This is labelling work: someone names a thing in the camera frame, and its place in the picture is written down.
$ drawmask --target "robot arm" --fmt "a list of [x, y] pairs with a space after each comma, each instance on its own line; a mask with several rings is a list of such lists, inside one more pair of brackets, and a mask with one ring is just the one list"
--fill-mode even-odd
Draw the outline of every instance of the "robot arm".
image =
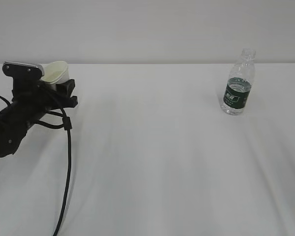
[[[51, 89], [41, 77], [44, 69], [38, 64], [5, 62], [2, 70], [13, 78], [12, 103], [0, 111], [0, 157], [14, 154], [27, 131], [34, 124], [49, 128], [71, 129], [70, 119], [62, 114], [50, 112], [60, 108], [74, 108], [76, 96], [71, 96], [75, 81], [68, 80]], [[63, 125], [53, 126], [39, 121], [50, 113], [62, 117]]]

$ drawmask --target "green label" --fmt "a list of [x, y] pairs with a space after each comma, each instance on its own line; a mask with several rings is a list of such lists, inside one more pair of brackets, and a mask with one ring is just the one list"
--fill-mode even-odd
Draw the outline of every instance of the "green label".
[[238, 92], [227, 85], [223, 101], [234, 109], [244, 108], [249, 92]]

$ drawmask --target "white cup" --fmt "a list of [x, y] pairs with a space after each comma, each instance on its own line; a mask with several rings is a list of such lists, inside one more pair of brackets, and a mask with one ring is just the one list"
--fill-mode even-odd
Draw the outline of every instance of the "white cup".
[[41, 80], [51, 89], [57, 90], [57, 84], [62, 84], [70, 79], [68, 68], [68, 63], [65, 61], [54, 61], [44, 67], [45, 75], [41, 77]]

